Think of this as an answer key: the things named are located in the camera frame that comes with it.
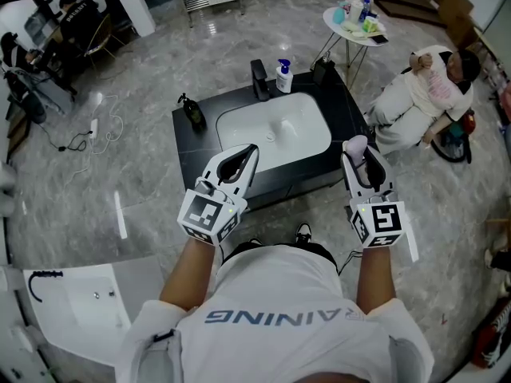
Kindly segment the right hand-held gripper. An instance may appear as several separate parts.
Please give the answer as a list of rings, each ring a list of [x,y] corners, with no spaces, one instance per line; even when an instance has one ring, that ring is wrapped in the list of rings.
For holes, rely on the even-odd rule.
[[[355,163],[346,152],[341,165],[351,198],[350,223],[363,249],[390,247],[405,234],[404,203],[394,189],[394,173],[383,155],[368,146]]]

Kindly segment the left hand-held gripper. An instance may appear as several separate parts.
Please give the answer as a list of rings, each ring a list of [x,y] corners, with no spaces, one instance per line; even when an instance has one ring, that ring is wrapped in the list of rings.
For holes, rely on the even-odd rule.
[[[230,147],[213,156],[188,189],[177,222],[189,237],[215,247],[229,236],[247,208],[244,198],[259,163],[255,144]]]

